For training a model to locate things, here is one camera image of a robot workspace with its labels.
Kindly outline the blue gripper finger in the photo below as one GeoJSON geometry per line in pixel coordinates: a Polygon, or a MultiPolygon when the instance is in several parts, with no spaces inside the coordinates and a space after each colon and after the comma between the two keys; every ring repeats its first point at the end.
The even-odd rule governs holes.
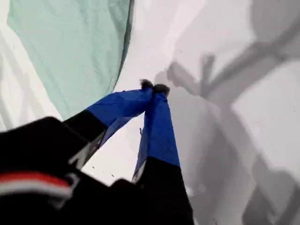
{"type": "Polygon", "coordinates": [[[152,225],[192,225],[193,210],[184,186],[168,104],[169,87],[156,84],[144,114],[134,181],[145,194],[152,225]]]}
{"type": "Polygon", "coordinates": [[[88,141],[87,146],[72,156],[69,163],[82,169],[109,138],[146,110],[153,95],[152,82],[142,79],[140,89],[109,94],[65,120],[69,128],[88,141]]]}

